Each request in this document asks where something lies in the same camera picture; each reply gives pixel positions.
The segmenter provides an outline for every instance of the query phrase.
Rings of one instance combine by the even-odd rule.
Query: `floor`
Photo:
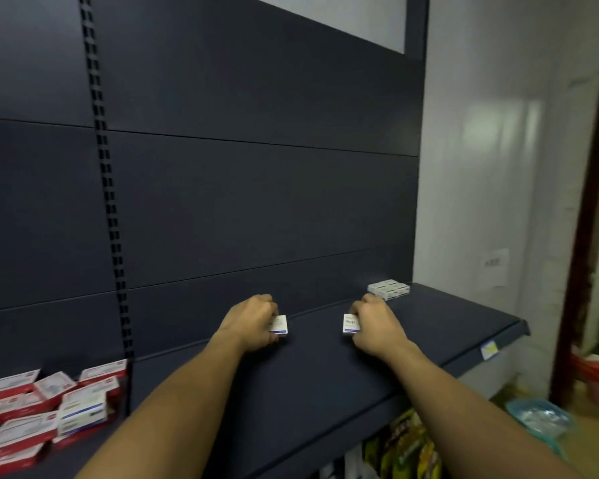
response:
[[[577,425],[559,442],[570,463],[586,479],[599,479],[599,407],[586,395],[586,385],[576,382],[572,405],[568,411]]]

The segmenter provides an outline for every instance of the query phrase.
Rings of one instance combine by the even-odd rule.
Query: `white paper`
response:
[[[507,248],[482,252],[477,274],[477,292],[485,292],[508,285],[510,252]]]

